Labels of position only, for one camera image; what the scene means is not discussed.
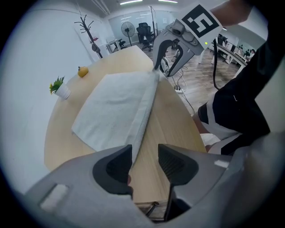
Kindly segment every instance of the power strip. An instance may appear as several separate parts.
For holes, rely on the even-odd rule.
[[[174,89],[174,90],[175,90],[176,93],[178,93],[178,94],[182,94],[182,93],[183,93],[182,89]]]

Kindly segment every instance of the electric fan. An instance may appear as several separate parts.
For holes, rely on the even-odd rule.
[[[124,24],[122,24],[121,30],[122,30],[122,33],[126,37],[129,37],[129,41],[130,41],[130,37],[134,35],[134,25],[130,22],[125,22]]]

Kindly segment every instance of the fluorescent light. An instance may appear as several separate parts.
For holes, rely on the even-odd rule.
[[[124,17],[124,18],[122,18],[121,20],[123,20],[123,19],[127,19],[127,18],[130,18],[131,16],[128,16],[128,17]]]
[[[178,3],[178,2],[170,1],[170,0],[159,0],[159,2],[171,2],[171,3]]]
[[[124,5],[124,4],[127,4],[127,3],[132,3],[132,2],[142,2],[143,0],[133,0],[133,1],[128,1],[128,2],[122,2],[120,3],[120,5]]]

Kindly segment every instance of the white flower pot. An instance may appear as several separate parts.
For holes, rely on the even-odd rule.
[[[66,100],[69,97],[70,93],[71,91],[63,82],[62,85],[58,88],[58,90],[54,94]]]

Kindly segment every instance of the folded towel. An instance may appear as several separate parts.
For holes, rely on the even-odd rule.
[[[134,163],[158,81],[153,72],[106,75],[87,98],[72,131],[95,151],[131,144]]]

